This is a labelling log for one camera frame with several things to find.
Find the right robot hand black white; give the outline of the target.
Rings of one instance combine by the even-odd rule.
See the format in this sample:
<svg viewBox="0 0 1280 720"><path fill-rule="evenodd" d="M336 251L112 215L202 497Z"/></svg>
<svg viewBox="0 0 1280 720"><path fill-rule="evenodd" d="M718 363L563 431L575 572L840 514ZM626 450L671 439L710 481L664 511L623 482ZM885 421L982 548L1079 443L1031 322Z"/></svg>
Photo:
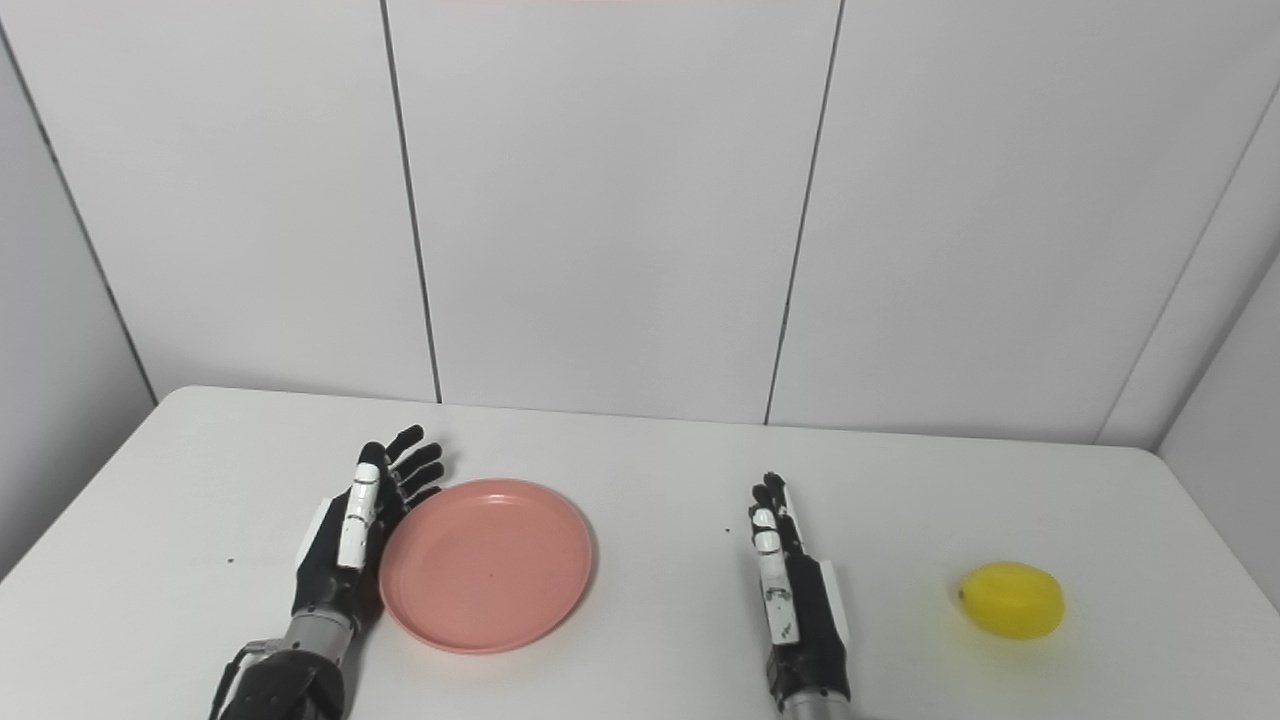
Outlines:
<svg viewBox="0 0 1280 720"><path fill-rule="evenodd" d="M765 680L782 719L852 719L849 625L835 566L812 556L773 471L748 511L771 647Z"/></svg>

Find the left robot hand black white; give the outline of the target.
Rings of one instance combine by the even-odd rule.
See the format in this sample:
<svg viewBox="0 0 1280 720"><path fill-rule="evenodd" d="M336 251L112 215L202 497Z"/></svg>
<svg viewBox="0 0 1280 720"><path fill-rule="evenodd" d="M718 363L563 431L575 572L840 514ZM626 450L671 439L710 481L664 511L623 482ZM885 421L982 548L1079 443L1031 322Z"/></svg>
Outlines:
<svg viewBox="0 0 1280 720"><path fill-rule="evenodd" d="M379 568L387 542L421 503L438 495L443 448L420 425L384 445L367 442L349 488L320 507L296 571L292 612L317 611L366 629L381 609Z"/></svg>

